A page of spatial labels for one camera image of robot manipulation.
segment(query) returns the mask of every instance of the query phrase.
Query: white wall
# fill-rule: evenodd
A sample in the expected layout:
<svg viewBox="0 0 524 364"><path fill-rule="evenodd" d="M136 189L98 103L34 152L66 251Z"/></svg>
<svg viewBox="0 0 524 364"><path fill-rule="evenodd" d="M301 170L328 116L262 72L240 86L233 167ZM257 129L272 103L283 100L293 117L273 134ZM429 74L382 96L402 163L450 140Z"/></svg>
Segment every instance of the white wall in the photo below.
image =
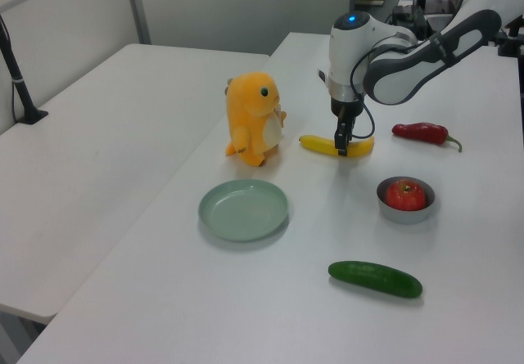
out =
<svg viewBox="0 0 524 364"><path fill-rule="evenodd" d="M151 42L271 54L291 31L329 34L350 0L141 0Z"/></svg>
<svg viewBox="0 0 524 364"><path fill-rule="evenodd" d="M2 17L36 106L138 42L129 0L29 0ZM15 95L20 117L23 109ZM12 124L11 76L0 56L0 133Z"/></svg>

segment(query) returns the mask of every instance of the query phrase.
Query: red chili pepper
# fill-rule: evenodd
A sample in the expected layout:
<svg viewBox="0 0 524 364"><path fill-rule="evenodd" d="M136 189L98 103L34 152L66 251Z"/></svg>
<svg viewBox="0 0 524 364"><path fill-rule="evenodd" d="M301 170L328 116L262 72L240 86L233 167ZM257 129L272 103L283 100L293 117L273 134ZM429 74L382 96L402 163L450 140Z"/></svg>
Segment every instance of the red chili pepper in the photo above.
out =
<svg viewBox="0 0 524 364"><path fill-rule="evenodd" d="M415 124L397 124L391 130L397 137L405 137L406 139L416 139L418 141L434 143L441 145L444 142L455 142L458 144L458 151L462 152L462 145L456 139L453 139L446 127L431 123L415 123Z"/></svg>

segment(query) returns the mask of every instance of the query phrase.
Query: black cable clip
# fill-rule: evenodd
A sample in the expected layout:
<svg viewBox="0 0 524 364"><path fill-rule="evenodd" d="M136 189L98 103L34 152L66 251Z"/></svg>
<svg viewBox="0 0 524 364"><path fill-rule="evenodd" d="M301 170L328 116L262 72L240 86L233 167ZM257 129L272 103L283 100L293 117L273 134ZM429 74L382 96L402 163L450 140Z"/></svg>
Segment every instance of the black cable clip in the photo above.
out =
<svg viewBox="0 0 524 364"><path fill-rule="evenodd" d="M444 62L446 67L450 67L459 62L457 56L453 54L453 50L441 33L435 33L429 38L430 44L440 53L440 59Z"/></svg>

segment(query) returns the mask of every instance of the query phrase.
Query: plate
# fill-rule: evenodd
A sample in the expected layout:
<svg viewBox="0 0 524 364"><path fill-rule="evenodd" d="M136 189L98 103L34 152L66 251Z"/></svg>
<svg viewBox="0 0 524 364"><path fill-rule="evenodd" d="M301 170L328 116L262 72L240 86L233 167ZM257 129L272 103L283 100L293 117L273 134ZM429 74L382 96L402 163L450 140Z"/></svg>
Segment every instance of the plate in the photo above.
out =
<svg viewBox="0 0 524 364"><path fill-rule="evenodd" d="M209 191L198 207L214 235L232 241L258 239L277 230L287 216L287 198L263 180L233 180Z"/></svg>

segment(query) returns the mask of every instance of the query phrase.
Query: green pepper stem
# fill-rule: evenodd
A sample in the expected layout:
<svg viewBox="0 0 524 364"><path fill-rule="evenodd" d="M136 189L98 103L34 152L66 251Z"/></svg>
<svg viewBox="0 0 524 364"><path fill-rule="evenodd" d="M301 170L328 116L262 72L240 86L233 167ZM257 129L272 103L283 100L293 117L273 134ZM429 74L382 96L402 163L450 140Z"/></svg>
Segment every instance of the green pepper stem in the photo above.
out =
<svg viewBox="0 0 524 364"><path fill-rule="evenodd" d="M457 143L458 144L458 152L459 153L462 153L462 145L460 144L460 142L454 138L452 138L450 135L448 135L447 137L445 137L445 140L448 141L448 142L454 142L454 143Z"/></svg>

